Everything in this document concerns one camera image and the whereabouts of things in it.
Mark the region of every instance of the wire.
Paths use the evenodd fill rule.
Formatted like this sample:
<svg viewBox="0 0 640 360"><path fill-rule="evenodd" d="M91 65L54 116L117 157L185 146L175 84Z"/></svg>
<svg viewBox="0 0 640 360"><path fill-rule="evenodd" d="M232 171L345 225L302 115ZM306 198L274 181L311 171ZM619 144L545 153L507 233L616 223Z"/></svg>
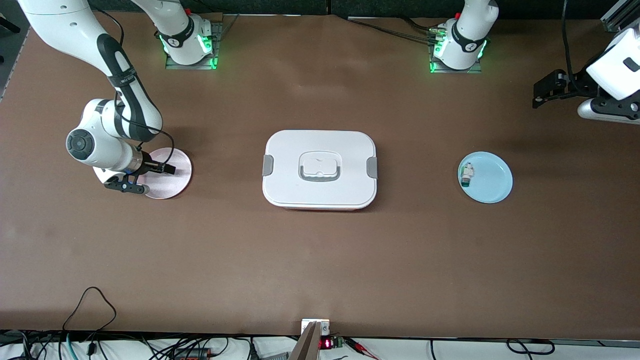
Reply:
<svg viewBox="0 0 640 360"><path fill-rule="evenodd" d="M237 13L233 20L231 20L231 24L222 30L222 34L220 35L220 41L225 38L225 34L229 32L229 29L236 23L236 20L240 16L240 13Z"/></svg>
<svg viewBox="0 0 640 360"><path fill-rule="evenodd" d="M520 355L527 355L527 356L529 356L529 360L533 360L533 356L532 355L541 355L541 356L551 355L556 351L556 345L553 344L549 340L546 340L546 341L547 341L547 343L549 345L551 345L551 350L549 350L549 351L531 351L524 345L524 343L522 343L522 341L520 341L518 339L507 339L507 347L512 352L514 352L516 354L520 354ZM516 350L516 349L512 348L511 347L511 342L518 343L523 348L523 350Z"/></svg>
<svg viewBox="0 0 640 360"><path fill-rule="evenodd" d="M102 353L102 357L104 357L104 360L109 360L109 358L107 357L107 354L104 353L104 350L102 349L102 343L100 343L100 340L97 340L98 343L98 348L100 349L100 353Z"/></svg>
<svg viewBox="0 0 640 360"><path fill-rule="evenodd" d="M106 13L104 10L101 10L100 8L95 6L94 4L89 3L89 5L91 5L98 12L103 13L104 15L107 15L111 20L113 20L113 22L116 23L116 25L120 28L120 41L119 41L119 43L120 43L120 46L122 46L122 43L124 42L124 28L122 27L120 22L117 21L116 18L114 18L113 16L109 15L108 13Z"/></svg>
<svg viewBox="0 0 640 360"><path fill-rule="evenodd" d="M44 358L45 359L47 358L47 345L51 343L51 341L57 334L61 334L61 332L55 332L54 334L51 334L51 337L49 337L49 340L47 340L47 342L44 343L44 345L42 345L42 348L38 352L38 355L36 355L35 359L39 359L40 355L42 355L42 352L44 352Z"/></svg>
<svg viewBox="0 0 640 360"><path fill-rule="evenodd" d="M353 351L357 352L358 354L370 357L371 359L380 360L378 357L372 354L371 351L367 350L367 348L365 348L362 344L358 343L354 339L347 337L343 337L342 339L344 339L344 343L347 344L348 347L353 349Z"/></svg>
<svg viewBox="0 0 640 360"><path fill-rule="evenodd" d="M580 95L582 93L582 89L580 89L575 83L575 76L573 75L573 69L571 66L571 53L569 52L569 40L566 36L566 5L568 3L569 0L564 0L564 5L562 7L562 41L564 44L564 58L566 60L566 71L569 75L569 80L571 81L571 84L573 85L575 90L578 92L578 95Z"/></svg>
<svg viewBox="0 0 640 360"><path fill-rule="evenodd" d="M216 356L219 356L220 354L222 354L223 352L225 352L225 350L229 346L229 338L225 338L225 339L227 339L227 344L225 345L225 347L223 347L222 350L220 350L220 352L218 352L217 354L211 354L211 356L209 356L209 357L216 357Z"/></svg>
<svg viewBox="0 0 640 360"><path fill-rule="evenodd" d="M78 357L76 356L76 352L74 351L74 348L71 346L71 340L69 340L69 333L67 333L67 348L69 349L69 353L71 354L71 357L73 357L74 360L78 360Z"/></svg>
<svg viewBox="0 0 640 360"><path fill-rule="evenodd" d="M405 40L409 40L409 41L412 41L412 42L417 42L419 44L429 45L429 44L434 44L435 43L434 40L429 39L429 38L417 37L415 35L409 35L409 34L405 34L405 33L400 33L398 31L381 28L379 26L375 26L375 25L372 25L372 24L367 24L366 22L361 22L361 21L357 21L357 20L348 20L348 21L349 22L353 22L354 24L367 26L368 28L372 28L372 29L376 29L378 31L382 31L383 33L386 33L386 34L389 34L389 35L393 35L395 37L403 38Z"/></svg>
<svg viewBox="0 0 640 360"><path fill-rule="evenodd" d="M158 133L161 133L162 135L165 135L166 137L169 138L169 140L171 140L171 150L169 151L169 156L167 156L166 160L162 163L163 166L165 166L169 160L171 160L171 157L173 156L173 150L175 149L175 141L173 140L173 137L171 135L169 135L169 133L167 133L166 131L160 130L160 129L156 129L155 127L152 126L147 126L147 125L143 125L143 124L139 124L137 122L133 122L127 118L124 117L124 115L122 115L122 111L120 109L120 107L124 107L124 106L118 106L118 95L119 93L116 91L116 94L113 97L113 104L115 107L115 112L118 114L118 116L120 116L120 118L130 124L133 124L135 126L138 127L142 127L143 129L148 129L148 130L152 130L152 131L157 131Z"/></svg>
<svg viewBox="0 0 640 360"><path fill-rule="evenodd" d="M430 29L433 29L433 28L438 26L438 24L431 25L431 26L422 26L422 25L418 24L417 22L413 21L409 16L400 15L398 17L400 19L403 19L407 24L411 25L411 27L413 27L413 28L415 28L417 30L429 31Z"/></svg>
<svg viewBox="0 0 640 360"><path fill-rule="evenodd" d="M242 338L234 338L235 340L243 340L246 341L247 343L249 343L249 354L246 355L246 360L249 360L249 357L251 357L251 341L247 340L247 339L242 339Z"/></svg>
<svg viewBox="0 0 640 360"><path fill-rule="evenodd" d="M436 353L433 351L433 340L429 340L429 349L431 350L431 360L436 360Z"/></svg>
<svg viewBox="0 0 640 360"><path fill-rule="evenodd" d="M71 315L69 315L67 317L67 319L65 320L65 323L62 324L62 330L63 331L67 331L67 323L69 322L69 320L71 320L71 318L76 314L76 311L78 311L78 308L80 307L80 304L82 304L82 300L84 299L84 296L89 292L89 290L94 289L96 291L98 291L100 293L100 296L102 297L102 299L104 300L104 302L111 308L111 310L113 311L113 317L111 318L111 320L109 320L108 322L106 322L103 326L100 326L95 332L101 331L103 330L105 327L107 327L109 324L111 324L113 322L113 320L116 320L116 316L118 316L118 311L116 311L116 308L112 305L112 303L109 302L109 300L107 300L107 298L104 296L102 290L100 290L100 288L96 287L96 286L89 286L87 289L84 289L84 292L82 293L82 296L80 297L80 301L78 301L78 304L76 305L76 308L71 312Z"/></svg>

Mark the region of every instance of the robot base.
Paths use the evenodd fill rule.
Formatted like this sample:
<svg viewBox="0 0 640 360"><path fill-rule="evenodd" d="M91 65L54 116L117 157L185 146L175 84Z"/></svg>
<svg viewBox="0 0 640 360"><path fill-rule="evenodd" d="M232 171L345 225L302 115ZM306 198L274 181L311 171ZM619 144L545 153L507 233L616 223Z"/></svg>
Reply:
<svg viewBox="0 0 640 360"><path fill-rule="evenodd" d="M480 69L480 59L476 60L469 69L456 70L444 65L442 60L433 56L433 52L434 46L429 45L429 72L461 72L464 74L480 74L482 72Z"/></svg>
<svg viewBox="0 0 640 360"><path fill-rule="evenodd" d="M203 37L202 44L205 47L210 47L212 50L202 60L191 65L181 65L171 59L171 56L166 55L166 63L164 68L167 70L215 70L218 68L218 54L220 53L220 40L222 36L222 23L211 23L211 36Z"/></svg>
<svg viewBox="0 0 640 360"><path fill-rule="evenodd" d="M169 156L170 151L171 148L163 147L152 151L150 155L156 161L164 161ZM138 178L140 184L145 184L149 187L149 192L146 195L151 199L169 199L178 195L189 184L192 168L191 160L189 160L187 154L181 150L174 149L169 165L175 167L175 175L147 172Z"/></svg>

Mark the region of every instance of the container lid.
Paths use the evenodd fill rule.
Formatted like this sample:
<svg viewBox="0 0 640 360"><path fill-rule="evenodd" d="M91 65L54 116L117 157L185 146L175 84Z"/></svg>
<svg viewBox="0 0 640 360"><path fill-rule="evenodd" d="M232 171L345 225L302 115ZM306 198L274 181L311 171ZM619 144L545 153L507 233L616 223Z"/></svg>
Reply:
<svg viewBox="0 0 640 360"><path fill-rule="evenodd" d="M267 142L262 192L286 208L360 209L376 196L376 147L357 131L283 130Z"/></svg>

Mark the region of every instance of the black cable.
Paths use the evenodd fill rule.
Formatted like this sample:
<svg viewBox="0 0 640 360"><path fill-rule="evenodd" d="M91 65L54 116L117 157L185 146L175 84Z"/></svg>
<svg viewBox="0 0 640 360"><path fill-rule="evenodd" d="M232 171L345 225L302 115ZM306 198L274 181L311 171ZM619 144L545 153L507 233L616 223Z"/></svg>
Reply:
<svg viewBox="0 0 640 360"><path fill-rule="evenodd" d="M155 358L156 360L160 360L160 358L158 358L158 356L157 356L157 350L156 350L156 349L154 349L154 348L151 346L151 344L147 341L147 339L145 339L145 337L144 337L144 336L140 336L140 337L142 338L142 341L141 341L141 342L142 342L143 344L145 344L145 345L149 348L149 351L151 351L151 354L153 355L153 358Z"/></svg>
<svg viewBox="0 0 640 360"><path fill-rule="evenodd" d="M180 338L178 340L178 342L176 342L175 344L169 345L169 346L157 351L154 354L154 356L149 358L149 360L153 360L153 358L156 358L156 359L159 360L160 358L158 358L158 356L167 357L167 358L170 358L171 360L173 360L175 358L175 351L178 348L180 348L181 346L187 345L189 342L191 342L192 338L193 339L197 339L196 337L194 337L193 334L190 335L190 336L187 336L186 338Z"/></svg>
<svg viewBox="0 0 640 360"><path fill-rule="evenodd" d="M216 357L216 356L219 356L220 354L222 354L223 352L225 352L225 350L229 346L229 338L225 338L225 339L227 339L227 344L225 345L225 347L223 347L222 350L220 350L220 352L218 352L217 354L211 354L211 356L209 356L209 357Z"/></svg>
<svg viewBox="0 0 640 360"><path fill-rule="evenodd" d="M152 131L157 131L158 133L161 133L162 135L165 135L166 137L169 138L169 140L171 140L171 150L169 151L169 156L166 158L166 160L162 163L163 166L165 166L169 160L171 160L171 157L173 156L173 150L175 149L175 141L173 141L173 137L171 135L169 135L169 133L167 133L166 131L160 130L160 129L156 129L155 127L152 126L147 126L147 125L143 125L143 124L138 124L137 122L133 122L127 118L124 117L124 115L122 115L122 111L120 109L120 107L124 107L124 106L118 106L118 95L119 93L116 91L115 96L113 97L113 104L115 107L115 112L118 114L118 116L120 116L120 118L130 124L134 124L135 126L138 127L142 127L143 129L147 129L147 130L152 130Z"/></svg>
<svg viewBox="0 0 640 360"><path fill-rule="evenodd" d="M432 25L432 26L422 26L422 25L418 24L417 22L413 21L409 16L399 15L398 17L400 19L403 19L407 24L411 25L411 27L416 28L418 30L429 31L430 29L435 28L436 26L438 26L438 24L435 24L435 25Z"/></svg>
<svg viewBox="0 0 640 360"><path fill-rule="evenodd" d="M231 27L236 23L236 20L240 16L240 13L237 13L233 20L231 20L231 24L222 30L222 34L220 35L220 41L225 38L225 35L229 32Z"/></svg>
<svg viewBox="0 0 640 360"><path fill-rule="evenodd" d="M569 81L578 92L578 95L582 93L582 89L578 87L575 83L575 76L573 75L573 69L571 66L571 54L569 52L569 40L566 36L566 5L569 3L569 0L564 0L564 5L562 7L562 41L564 43L564 58L566 60L566 72L569 76Z"/></svg>
<svg viewBox="0 0 640 360"><path fill-rule="evenodd" d="M51 343L51 341L53 340L53 338L56 336L56 334L52 334L49 337L49 340L47 340L46 343L44 343L44 345L42 345L42 343L40 343L42 345L42 348L40 349L40 351L38 352L38 355L36 355L35 359L39 359L40 355L42 355L42 352L44 351L44 358L47 358L47 345L49 345Z"/></svg>
<svg viewBox="0 0 640 360"><path fill-rule="evenodd" d="M100 343L100 340L97 340L98 343L98 348L100 349L100 352L102 353L102 357L104 357L104 360L109 360L109 358L107 357L107 354L104 353L104 350L102 349L102 344Z"/></svg>
<svg viewBox="0 0 640 360"><path fill-rule="evenodd" d="M234 338L235 340L242 340L242 341L246 341L249 344L249 354L246 355L246 360L249 360L249 358L251 357L251 341L247 340L247 339L242 339L242 338Z"/></svg>
<svg viewBox="0 0 640 360"><path fill-rule="evenodd" d="M109 15L108 13L106 13L105 11L101 10L100 8L96 7L95 5L89 3L89 5L91 5L91 7L93 7L94 9L96 9L98 12L103 13L104 15L107 15L113 22L116 23L116 25L120 28L120 46L122 46L122 43L124 42L124 28L122 27L122 25L120 24L119 21L116 20L116 18L114 18L113 16Z"/></svg>
<svg viewBox="0 0 640 360"><path fill-rule="evenodd" d="M431 360L436 360L436 354L433 352L433 340L429 340L429 349L431 350Z"/></svg>
<svg viewBox="0 0 640 360"><path fill-rule="evenodd" d="M389 34L389 35L393 35L395 37L403 38L405 40L409 40L409 41L412 41L412 42L417 42L418 44L429 45L429 44L435 43L434 40L431 40L429 38L416 37L414 35L400 33L398 31L381 28L379 26L375 26L375 25L372 25L372 24L367 24L366 22L361 22L361 21L357 21L357 20L349 20L349 22L353 22L354 24L358 24L358 25L362 25L362 26L367 26L368 28L376 29L378 31L382 31L383 33L386 33L386 34Z"/></svg>
<svg viewBox="0 0 640 360"><path fill-rule="evenodd" d="M523 350L516 350L514 348L511 347L511 342L515 342L518 343ZM551 350L549 351L531 351L529 350L522 341L518 340L518 339L507 339L507 347L509 348L509 350L511 350L512 352L516 353L516 354L520 354L520 355L527 355L529 356L529 360L533 360L533 356L532 355L551 355L556 351L556 345L553 344L551 341L547 340L547 343L549 345L551 345Z"/></svg>
<svg viewBox="0 0 640 360"><path fill-rule="evenodd" d="M73 310L73 312L71 312L71 315L69 315L67 317L67 319L65 320L65 323L62 324L62 331L68 331L67 330L67 323L69 322L69 320L71 320L71 318L76 314L76 311L78 311L78 308L80 307L80 304L82 304L82 300L84 299L84 296L89 292L89 290L94 289L96 291L98 291L100 293L100 296L102 297L102 299L104 300L104 302L111 308L111 310L113 311L113 317L111 318L111 320L109 320L108 322L106 322L103 326L100 326L96 332L103 330L105 327L107 327L109 324L111 324L113 322L113 320L116 320L116 316L118 316L118 311L116 311L116 308L112 305L112 303L109 302L109 300L107 300L107 298L104 296L104 294L102 293L102 290L100 290L98 287L96 286L89 286L87 289L84 289L84 292L82 293L82 296L80 297L80 301L78 301L78 304L76 305L76 308Z"/></svg>
<svg viewBox="0 0 640 360"><path fill-rule="evenodd" d="M27 338L27 334L25 334L24 331L19 331L19 333L22 335L23 357L27 360L31 360L31 345L29 344L29 338Z"/></svg>

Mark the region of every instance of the gray latch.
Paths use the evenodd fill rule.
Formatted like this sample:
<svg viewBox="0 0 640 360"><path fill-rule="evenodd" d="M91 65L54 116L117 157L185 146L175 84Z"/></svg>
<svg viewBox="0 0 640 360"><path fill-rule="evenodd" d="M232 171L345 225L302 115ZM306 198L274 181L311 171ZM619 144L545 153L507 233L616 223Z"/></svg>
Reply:
<svg viewBox="0 0 640 360"><path fill-rule="evenodd" d="M262 176L269 176L273 173L273 156L265 155L262 159Z"/></svg>
<svg viewBox="0 0 640 360"><path fill-rule="evenodd" d="M378 178L378 158L375 156L367 159L367 175L372 179Z"/></svg>

